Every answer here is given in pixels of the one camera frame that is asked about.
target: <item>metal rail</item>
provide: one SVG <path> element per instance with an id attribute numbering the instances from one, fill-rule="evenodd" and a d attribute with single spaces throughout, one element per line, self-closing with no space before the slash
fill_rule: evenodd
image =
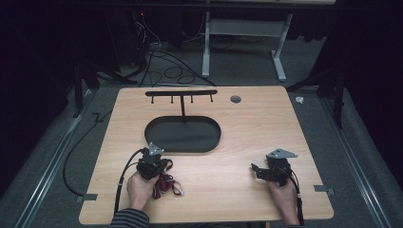
<path id="1" fill-rule="evenodd" d="M 53 158 L 49 162 L 49 165 L 47 167 L 47 170 L 45 171 L 44 175 L 42 178 L 39 180 L 32 196 L 29 199 L 29 202 L 27 203 L 24 211 L 21 213 L 20 218 L 18 219 L 17 223 L 15 224 L 14 227 L 30 227 L 30 224 L 32 223 L 36 212 L 38 211 L 39 207 L 42 204 L 42 201 L 44 200 L 45 195 L 47 194 L 61 164 L 63 163 L 68 151 L 67 147 L 68 144 L 71 140 L 71 137 L 74 134 L 75 129 L 78 126 L 78 123 L 81 121 L 83 117 L 83 113 L 85 112 L 86 108 L 90 104 L 93 95 L 95 93 L 91 92 L 88 90 L 86 92 L 86 103 L 84 104 L 83 107 L 83 112 L 81 114 L 72 120 L 68 130 L 66 131 L 65 135 L 63 136 L 62 140 L 60 140 L 56 151 L 53 155 Z"/>
<path id="2" fill-rule="evenodd" d="M 292 4 L 292 3 L 136 3 L 127 1 L 80 1 L 80 0 L 60 0 L 60 5 L 83 8 L 136 8 L 137 10 L 198 10 L 198 11 L 267 11 L 275 10 L 287 13 L 294 12 L 335 12 L 337 14 L 351 14 L 369 9 L 367 6 L 341 7 L 335 5 L 321 4 Z"/>
<path id="3" fill-rule="evenodd" d="M 382 206 L 379 203 L 379 200 L 373 187 L 369 183 L 367 177 L 365 176 L 364 171 L 361 168 L 358 159 L 354 154 L 353 149 L 349 145 L 346 136 L 344 135 L 343 131 L 338 128 L 337 123 L 334 121 L 333 111 L 329 101 L 326 98 L 319 100 L 327 116 L 329 117 L 329 120 L 332 123 L 332 126 L 338 136 L 338 139 L 340 140 L 343 146 L 343 151 L 344 155 L 347 158 L 347 163 L 350 166 L 350 169 L 352 171 L 353 177 L 355 178 L 358 189 L 361 192 L 363 199 L 367 203 L 371 215 L 373 216 L 376 227 L 382 227 L 382 228 L 392 227 L 391 224 L 389 223 L 389 220 Z"/>

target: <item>oval tray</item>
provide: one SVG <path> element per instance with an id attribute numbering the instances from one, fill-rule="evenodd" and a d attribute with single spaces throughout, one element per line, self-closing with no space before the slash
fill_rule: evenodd
<path id="1" fill-rule="evenodd" d="M 205 116 L 162 116 L 152 120 L 144 131 L 147 143 L 166 152 L 207 152 L 220 142 L 221 129 Z"/>

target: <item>metal bracket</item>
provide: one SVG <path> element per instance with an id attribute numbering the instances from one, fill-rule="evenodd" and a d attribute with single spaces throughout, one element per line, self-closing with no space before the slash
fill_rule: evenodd
<path id="1" fill-rule="evenodd" d="M 296 158 L 298 157 L 298 155 L 279 148 L 277 150 L 274 150 L 273 152 L 268 153 L 266 157 L 270 159 L 287 159 Z"/>
<path id="2" fill-rule="evenodd" d="M 76 202 L 83 202 L 83 201 L 95 201 L 98 198 L 98 194 L 85 194 L 83 197 L 77 197 Z"/>
<path id="3" fill-rule="evenodd" d="M 164 152 L 163 149 L 161 149 L 160 147 L 158 147 L 157 145 L 153 144 L 152 142 L 148 145 L 148 150 L 151 156 L 154 155 L 159 155 L 162 154 Z"/>

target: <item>power cord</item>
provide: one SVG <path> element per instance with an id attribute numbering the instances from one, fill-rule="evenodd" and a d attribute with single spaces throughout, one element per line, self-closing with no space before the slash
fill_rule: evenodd
<path id="1" fill-rule="evenodd" d="M 110 115 L 110 113 L 112 113 L 112 110 L 108 111 L 101 119 L 98 119 L 97 122 L 95 122 L 95 124 L 83 135 L 83 137 L 81 137 L 81 139 L 74 144 L 74 146 L 70 149 L 70 151 L 68 151 L 68 154 L 66 156 L 65 162 L 63 164 L 63 182 L 65 183 L 66 188 L 73 193 L 74 195 L 78 196 L 78 197 L 83 197 L 85 194 L 84 193 L 80 193 L 76 190 L 74 190 L 67 182 L 67 175 L 66 175 L 66 169 L 67 169 L 67 163 L 68 163 L 68 159 L 70 158 L 72 152 L 74 151 L 74 149 L 80 144 L 80 142 L 89 134 L 89 132 L 92 131 L 92 129 L 94 129 L 94 127 L 96 125 L 98 125 L 98 123 L 101 123 L 104 118 L 106 118 L 108 115 Z"/>

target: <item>black device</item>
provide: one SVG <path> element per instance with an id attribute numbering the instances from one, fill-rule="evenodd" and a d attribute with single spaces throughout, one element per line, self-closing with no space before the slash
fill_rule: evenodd
<path id="1" fill-rule="evenodd" d="M 302 215 L 302 199 L 299 192 L 299 184 L 294 180 L 292 176 L 293 170 L 291 169 L 290 163 L 287 161 L 288 158 L 296 157 L 298 157 L 297 154 L 283 149 L 276 149 L 266 155 L 267 165 L 269 166 L 268 169 L 259 168 L 257 165 L 252 163 L 252 170 L 255 171 L 257 178 L 265 181 L 278 182 L 279 186 L 284 186 L 287 184 L 287 179 L 291 180 L 297 191 L 297 217 L 299 224 L 303 225 L 304 220 Z"/>
<path id="2" fill-rule="evenodd" d="M 142 178 L 150 180 L 161 174 L 166 166 L 171 162 L 168 159 L 161 159 L 163 149 L 159 148 L 152 142 L 149 144 L 149 148 L 142 150 L 143 157 L 139 159 L 137 163 L 137 171 L 142 174 Z"/>
<path id="3" fill-rule="evenodd" d="M 293 170 L 287 158 L 296 158 L 297 154 L 288 152 L 283 149 L 276 149 L 266 155 L 269 169 L 259 168 L 252 163 L 252 169 L 255 171 L 257 178 L 265 181 L 278 182 L 280 186 L 285 185 L 287 178 L 291 178 Z"/>

